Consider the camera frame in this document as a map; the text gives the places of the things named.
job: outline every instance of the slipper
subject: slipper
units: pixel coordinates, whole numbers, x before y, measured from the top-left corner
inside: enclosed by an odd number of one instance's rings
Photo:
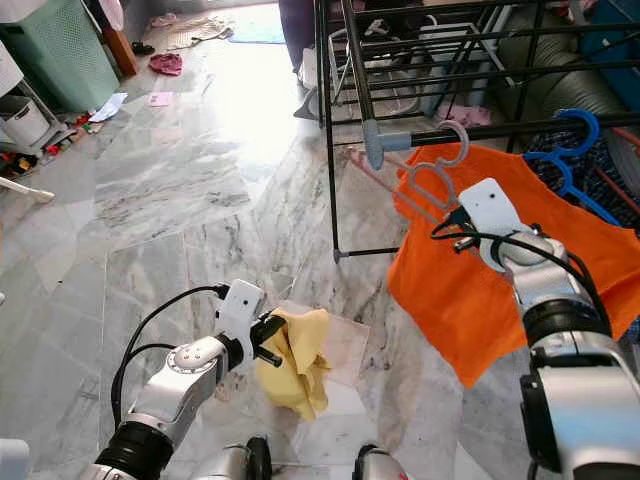
[[[156,51],[156,49],[151,45],[145,45],[142,42],[133,42],[131,44],[131,49],[136,55],[151,55]]]

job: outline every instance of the orange shirt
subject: orange shirt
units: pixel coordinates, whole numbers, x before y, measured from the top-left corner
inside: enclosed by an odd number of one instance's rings
[[[458,144],[419,148],[409,165],[452,159]],[[457,193],[487,177],[495,178],[525,224],[539,223],[582,258],[602,296],[616,338],[640,313],[640,241],[635,232],[614,227],[556,196],[520,155],[472,146],[457,167],[446,169]],[[444,198],[434,175],[418,174],[417,183]],[[398,190],[419,205],[442,214],[408,185],[398,171]],[[453,241],[431,240],[435,225],[401,200],[396,209],[411,220],[402,247],[388,273],[389,290],[442,356],[471,387],[500,356],[526,345],[510,283],[471,252],[456,254]]]

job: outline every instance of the silver robot arm segment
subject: silver robot arm segment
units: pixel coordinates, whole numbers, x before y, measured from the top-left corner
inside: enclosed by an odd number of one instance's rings
[[[269,321],[258,318],[264,300],[263,290],[235,280],[216,322],[225,331],[180,345],[167,355],[163,368],[147,382],[107,448],[81,480],[157,480],[198,407],[230,370],[253,359],[259,343],[252,342],[262,338],[256,340],[252,329],[257,326],[262,331],[260,327]],[[237,336],[230,338],[229,333]]]
[[[460,195],[478,232],[568,261],[561,242],[521,226],[505,202],[493,179]],[[640,478],[640,386],[590,293],[565,268],[520,246],[483,239],[479,251],[511,281],[527,335],[531,371],[520,379],[521,408],[533,460],[566,480]]]

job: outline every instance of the black cable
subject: black cable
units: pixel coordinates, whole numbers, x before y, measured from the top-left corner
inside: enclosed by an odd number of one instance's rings
[[[131,361],[139,354],[144,352],[145,350],[149,350],[150,348],[165,348],[167,350],[173,350],[174,348],[176,348],[176,345],[169,345],[168,343],[147,343],[146,345],[143,345],[141,347],[136,348],[133,352],[131,352],[131,355],[129,355],[129,358],[127,358],[127,361],[125,363],[126,365],[129,365],[129,363],[131,363]]]
[[[224,298],[226,296],[227,292],[229,291],[229,286],[225,285],[225,284],[218,284],[218,285],[213,285],[213,286],[196,287],[196,288],[192,288],[190,290],[187,290],[185,292],[182,292],[181,294],[176,295],[171,300],[168,300],[167,302],[163,303],[158,308],[156,308],[153,312],[151,312],[149,315],[147,315],[138,324],[138,326],[136,327],[136,330],[133,332],[133,335],[131,336],[131,339],[129,340],[127,348],[124,351],[124,354],[122,356],[122,361],[120,362],[120,366],[118,367],[118,370],[116,371],[116,374],[113,377],[113,382],[111,383],[111,411],[113,413],[113,421],[115,423],[115,428],[116,429],[118,428],[118,426],[120,425],[120,422],[122,420],[122,412],[121,412],[122,384],[123,384],[123,381],[124,381],[124,374],[125,374],[125,371],[126,371],[126,368],[127,368],[127,364],[131,361],[133,356],[137,355],[141,351],[144,351],[144,350],[138,349],[138,351],[136,351],[135,354],[133,352],[133,347],[135,346],[136,342],[138,341],[138,338],[140,337],[140,334],[142,333],[142,329],[155,316],[157,316],[159,313],[161,313],[162,311],[164,311],[165,309],[167,309],[168,307],[170,307],[171,305],[176,303],[178,300],[181,300],[184,297],[187,297],[189,295],[193,295],[194,293],[204,292],[204,291],[214,292],[216,295],[218,295],[218,297]]]
[[[538,462],[531,460],[529,463],[529,470],[527,471],[527,480],[536,480],[538,474]]]
[[[591,273],[589,273],[589,269],[587,268],[585,263],[582,261],[582,259],[578,257],[576,254],[571,252],[567,252],[567,256],[571,260],[573,260],[576,265],[578,265],[578,268],[582,272],[582,275],[584,276],[585,280],[595,288],[595,283],[593,281],[593,278],[591,277]]]
[[[593,283],[593,279],[591,278],[591,275],[589,274],[587,267],[582,262],[582,260],[579,260],[579,262],[576,262],[576,263],[578,264],[580,269],[584,268],[587,275],[581,274],[578,270],[573,268],[569,263],[559,259],[558,257],[554,256],[552,253],[546,252],[526,242],[521,242],[520,240],[516,240],[508,236],[494,235],[492,233],[480,233],[480,232],[461,232],[461,233],[447,233],[445,235],[435,235],[432,232],[431,238],[433,240],[446,240],[446,239],[452,239],[452,238],[475,238],[475,239],[494,240],[496,242],[508,243],[516,247],[524,248],[525,250],[529,250],[530,252],[540,255],[544,259],[549,260],[555,263],[556,265],[558,265],[559,267],[563,268],[567,273],[572,275],[582,285],[582,287],[587,291],[587,293],[591,297],[593,306],[598,312],[598,315],[600,316],[601,321],[604,322],[605,327],[610,332],[611,324],[609,322],[609,316],[607,315],[607,311],[604,308],[604,304],[600,299],[598,290],[595,284]]]

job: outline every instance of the marble floor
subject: marble floor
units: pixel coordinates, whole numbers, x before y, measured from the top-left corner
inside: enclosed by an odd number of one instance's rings
[[[166,31],[147,40],[162,51]],[[141,60],[99,135],[21,179],[55,192],[53,203],[0,196],[0,436],[29,443],[30,478],[74,478],[108,440],[111,378],[143,315],[234,278],[265,288],[271,305],[321,306],[361,324],[359,373],[327,382],[329,410],[313,423],[270,405],[251,371],[231,375],[165,478],[188,478],[198,461],[254,434],[268,435],[276,478],[350,478],[370,441],[419,480],[524,478],[523,352],[465,390],[387,292],[390,255],[333,262],[324,132],[292,117],[302,92],[285,47],[213,40],[181,55],[175,78]],[[152,91],[175,92],[173,102],[149,107]],[[345,151],[336,161],[343,247],[398,244],[406,226],[391,198]],[[208,334],[214,309],[210,297],[191,297],[144,340]],[[162,357],[132,365],[127,403]]]

